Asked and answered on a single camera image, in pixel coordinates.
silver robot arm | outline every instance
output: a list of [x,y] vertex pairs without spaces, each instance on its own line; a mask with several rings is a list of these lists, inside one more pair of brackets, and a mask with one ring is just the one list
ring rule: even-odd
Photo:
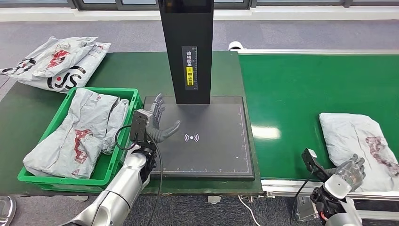
[[306,148],[302,159],[306,168],[317,176],[324,184],[316,187],[311,194],[311,201],[326,226],[361,226],[362,219],[356,211],[354,202],[346,197],[355,191],[366,176],[364,159],[354,154],[348,161],[337,168],[324,169],[316,161],[313,150]]
[[136,145],[128,151],[123,167],[106,190],[101,192],[90,206],[63,226],[120,226],[123,224],[133,203],[150,181],[150,176],[144,182],[140,177],[140,171],[144,168],[147,157],[143,153],[132,153],[139,148]]
[[150,111],[140,109],[133,112],[130,129],[130,140],[133,144],[127,150],[122,168],[90,206],[62,226],[123,224],[139,194],[150,182],[150,172],[156,166],[157,148],[148,141],[148,136],[151,136],[151,141],[160,143],[176,133],[180,127],[180,121],[177,121],[172,127],[160,130],[159,123],[165,110],[162,104],[162,95],[159,94]]

gray plastic mailer bag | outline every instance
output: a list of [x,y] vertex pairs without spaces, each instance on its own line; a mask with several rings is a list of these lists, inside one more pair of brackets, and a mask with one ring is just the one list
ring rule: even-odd
[[356,192],[399,190],[399,165],[380,125],[361,114],[321,113],[319,116],[328,155],[339,166],[353,154],[365,159],[366,177]]
[[27,170],[37,176],[90,178],[119,102],[118,97],[78,88],[63,123],[25,156]]

metal bracket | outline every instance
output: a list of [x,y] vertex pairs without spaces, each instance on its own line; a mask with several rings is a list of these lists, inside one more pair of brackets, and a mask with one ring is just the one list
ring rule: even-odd
[[295,216],[299,221],[319,218],[316,206],[309,197],[296,198]]
[[273,195],[273,192],[272,192],[272,191],[266,191],[266,198],[272,198],[272,199],[274,199],[274,198],[276,198],[276,197]]
[[220,202],[221,197],[220,196],[208,196],[208,203],[211,203],[213,205],[217,204]]

robot finger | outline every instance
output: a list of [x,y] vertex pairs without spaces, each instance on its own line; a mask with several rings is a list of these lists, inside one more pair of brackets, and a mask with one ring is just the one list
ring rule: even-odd
[[363,166],[364,164],[364,158],[360,158],[359,161],[356,162],[357,165]]
[[356,162],[358,160],[358,157],[359,156],[357,154],[353,154],[353,156],[348,161]]

